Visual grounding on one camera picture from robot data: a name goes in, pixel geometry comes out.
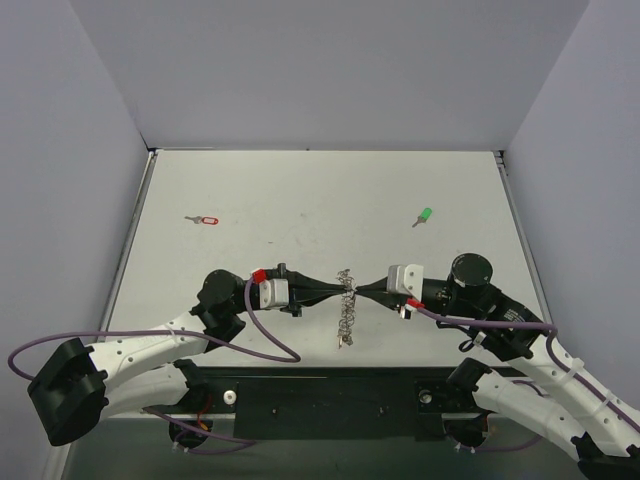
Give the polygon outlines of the metal disc with key rings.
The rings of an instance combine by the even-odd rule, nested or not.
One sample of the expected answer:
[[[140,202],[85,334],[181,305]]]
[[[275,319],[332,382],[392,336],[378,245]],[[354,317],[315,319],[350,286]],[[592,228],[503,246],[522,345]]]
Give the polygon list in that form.
[[[337,273],[336,279],[344,287],[341,294],[341,313],[338,322],[338,348],[353,345],[353,327],[356,319],[356,284],[350,269]]]

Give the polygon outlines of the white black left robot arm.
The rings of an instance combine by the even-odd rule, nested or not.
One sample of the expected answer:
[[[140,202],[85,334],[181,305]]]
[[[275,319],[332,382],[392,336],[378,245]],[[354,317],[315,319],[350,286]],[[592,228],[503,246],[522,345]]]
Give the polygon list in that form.
[[[194,307],[157,327],[105,332],[92,344],[80,333],[56,336],[57,348],[27,393],[53,446],[70,444],[102,419],[130,410],[175,404],[192,412],[206,397],[192,357],[220,347],[259,355],[232,342],[246,326],[241,314],[278,310],[298,317],[346,291],[285,264],[258,269],[247,280],[218,269],[205,278]]]

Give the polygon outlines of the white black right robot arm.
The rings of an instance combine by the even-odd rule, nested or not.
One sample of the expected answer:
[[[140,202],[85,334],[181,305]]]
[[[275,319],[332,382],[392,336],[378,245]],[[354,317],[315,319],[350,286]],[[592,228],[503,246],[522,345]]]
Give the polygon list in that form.
[[[639,476],[639,412],[607,389],[559,342],[554,325],[492,285],[483,256],[456,257],[448,277],[427,279],[420,265],[394,265],[387,276],[356,293],[408,318],[419,312],[461,328],[472,346],[528,377],[542,395],[515,384],[478,360],[466,358],[450,375],[449,402],[476,404],[555,444],[588,479]]]

